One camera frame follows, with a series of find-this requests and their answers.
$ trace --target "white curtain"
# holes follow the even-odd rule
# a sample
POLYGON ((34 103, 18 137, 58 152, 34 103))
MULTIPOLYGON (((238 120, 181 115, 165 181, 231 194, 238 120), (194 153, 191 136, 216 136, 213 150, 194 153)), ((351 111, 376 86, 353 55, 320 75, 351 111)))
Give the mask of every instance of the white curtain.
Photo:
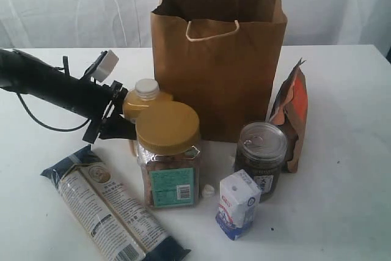
MULTIPOLYGON (((282 0, 286 45, 391 46, 390 0, 282 0)), ((0 47, 151 46, 158 0, 0 0, 0 47)))

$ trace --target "white table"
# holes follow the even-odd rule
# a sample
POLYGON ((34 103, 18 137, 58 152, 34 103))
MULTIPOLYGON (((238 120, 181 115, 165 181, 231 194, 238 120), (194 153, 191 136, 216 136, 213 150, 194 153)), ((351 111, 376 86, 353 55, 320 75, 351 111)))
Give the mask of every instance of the white table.
MULTIPOLYGON (((132 88, 153 77, 152 51, 113 49, 113 79, 132 88)), ((53 66, 69 56, 80 77, 101 49, 26 50, 53 66)), ((187 260, 390 260, 391 65, 373 46, 291 46, 282 49, 273 97, 300 57, 309 112, 299 172, 283 174, 260 205, 253 228, 229 240, 214 220, 218 196, 195 208, 158 210, 164 227, 192 249, 187 260)), ((32 112, 47 124, 73 127, 84 119, 34 97, 32 112)), ((0 90, 0 260, 102 260, 68 211, 46 167, 86 143, 84 130, 56 133, 34 123, 13 93, 0 90)), ((125 140, 97 140, 93 149, 143 200, 142 178, 125 140)), ((229 175, 234 144, 204 143, 208 176, 229 175)))

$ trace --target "nutrition label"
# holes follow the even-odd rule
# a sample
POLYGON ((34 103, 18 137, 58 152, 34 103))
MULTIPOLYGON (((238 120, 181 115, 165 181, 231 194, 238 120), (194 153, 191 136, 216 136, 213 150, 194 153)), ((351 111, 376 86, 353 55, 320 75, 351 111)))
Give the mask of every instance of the nutrition label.
POLYGON ((61 180, 58 190, 108 261, 144 259, 144 251, 79 171, 61 180))
POLYGON ((130 197, 124 184, 114 178, 103 164, 83 167, 81 172, 128 225, 144 249, 152 251, 169 236, 157 220, 136 199, 130 197))

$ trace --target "pasta package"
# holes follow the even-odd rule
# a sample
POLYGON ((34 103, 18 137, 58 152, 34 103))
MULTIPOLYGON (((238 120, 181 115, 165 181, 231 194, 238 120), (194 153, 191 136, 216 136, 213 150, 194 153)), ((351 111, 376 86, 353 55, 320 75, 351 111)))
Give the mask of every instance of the pasta package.
POLYGON ((132 198, 91 145, 45 169, 107 261, 180 261, 190 252, 132 198))

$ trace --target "milk carton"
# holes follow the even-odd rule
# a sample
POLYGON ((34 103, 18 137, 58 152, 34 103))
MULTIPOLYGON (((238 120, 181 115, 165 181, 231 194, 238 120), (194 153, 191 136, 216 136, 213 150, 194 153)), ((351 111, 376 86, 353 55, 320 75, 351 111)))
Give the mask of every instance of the milk carton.
POLYGON ((250 228, 260 197, 258 185, 243 169, 221 180, 216 221, 231 240, 250 228))

